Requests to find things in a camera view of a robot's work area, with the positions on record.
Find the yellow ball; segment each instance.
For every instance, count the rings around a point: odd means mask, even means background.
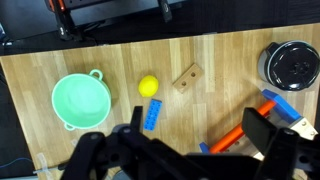
[[[155,95],[158,88],[158,79],[151,75],[145,76],[139,83],[139,92],[142,97],[151,97]]]

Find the pot handle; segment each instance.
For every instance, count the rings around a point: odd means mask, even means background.
[[[98,69],[93,69],[93,70],[89,73],[89,75],[90,75],[90,76],[93,76],[94,73],[97,73],[97,74],[99,75],[98,79],[99,79],[100,81],[102,81],[102,78],[103,78],[102,72],[101,72],[100,70],[98,70]]]
[[[280,47],[279,44],[272,42],[267,48],[268,56],[270,57],[273,53],[275,53],[279,47]]]
[[[66,128],[66,130],[68,130],[68,131],[73,131],[76,129],[75,127],[73,127],[67,123],[64,123],[64,128]]]

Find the green colander handle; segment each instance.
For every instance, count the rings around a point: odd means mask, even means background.
[[[73,127],[67,123],[64,123],[64,128],[66,128],[66,130],[68,130],[68,131],[73,131],[76,129],[75,127]]]
[[[102,81],[102,78],[103,78],[102,72],[101,72],[100,70],[98,70],[98,69],[93,69],[93,70],[91,70],[91,72],[89,73],[89,75],[90,75],[90,76],[93,76],[94,73],[98,73],[98,75],[99,75],[98,79],[99,79],[100,81]]]

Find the pot lid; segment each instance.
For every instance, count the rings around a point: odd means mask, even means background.
[[[304,42],[288,42],[271,56],[270,80],[282,90],[302,90],[315,81],[319,63],[319,55],[313,47]]]

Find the blue lego brick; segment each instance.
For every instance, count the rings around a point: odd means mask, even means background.
[[[289,124],[293,123],[294,121],[298,120],[301,115],[291,107],[286,100],[284,100],[280,95],[269,91],[267,89],[262,91],[262,95],[268,99],[268,100],[273,100],[276,102],[276,106],[273,108],[278,115],[288,122]]]
[[[161,101],[154,100],[154,99],[151,100],[147,117],[143,125],[144,129],[149,131],[154,130],[154,127],[156,126],[157,119],[160,113],[161,106],[162,106]]]
[[[210,153],[209,152],[209,147],[205,142],[202,142],[199,144],[200,150],[202,153]]]

